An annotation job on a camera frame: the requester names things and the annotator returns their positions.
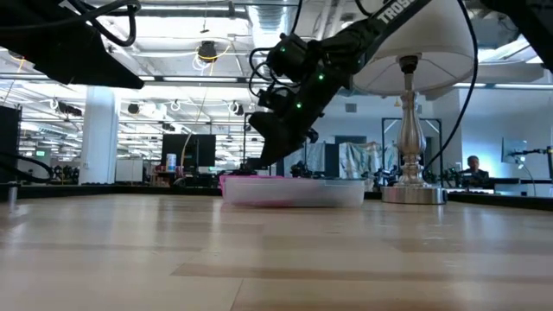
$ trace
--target wooden tabletop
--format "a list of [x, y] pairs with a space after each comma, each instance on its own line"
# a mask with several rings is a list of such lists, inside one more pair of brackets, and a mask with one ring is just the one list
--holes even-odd
[[553, 310], [553, 213], [122, 194], [0, 208], [2, 310]]

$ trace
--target clear plastic container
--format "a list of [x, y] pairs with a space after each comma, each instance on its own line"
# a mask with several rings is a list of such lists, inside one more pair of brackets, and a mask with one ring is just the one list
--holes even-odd
[[232, 178], [222, 187], [226, 203], [247, 206], [361, 206], [363, 181], [301, 178]]

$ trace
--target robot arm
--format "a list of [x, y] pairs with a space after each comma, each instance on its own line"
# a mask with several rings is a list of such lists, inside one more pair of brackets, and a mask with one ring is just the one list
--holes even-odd
[[285, 75], [299, 88], [275, 88], [274, 81], [259, 95], [259, 105], [272, 112], [254, 112], [250, 124], [264, 138], [263, 165], [272, 164], [301, 148], [322, 111], [341, 87], [351, 88], [380, 45], [431, 0], [394, 0], [365, 20], [353, 23], [333, 37], [305, 42], [297, 35], [281, 35], [266, 64], [271, 74]]

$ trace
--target white lamp shade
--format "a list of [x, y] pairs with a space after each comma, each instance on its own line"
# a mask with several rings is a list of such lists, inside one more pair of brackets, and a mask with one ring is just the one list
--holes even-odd
[[433, 0], [382, 44], [372, 60], [353, 77], [361, 92], [398, 95], [405, 91], [397, 60], [420, 56], [414, 90], [424, 92], [452, 86], [470, 76], [474, 48], [457, 0]]

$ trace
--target lamp base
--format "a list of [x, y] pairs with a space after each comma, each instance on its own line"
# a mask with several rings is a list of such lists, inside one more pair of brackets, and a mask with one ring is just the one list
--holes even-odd
[[398, 204], [442, 205], [448, 194], [440, 187], [382, 187], [382, 201]]

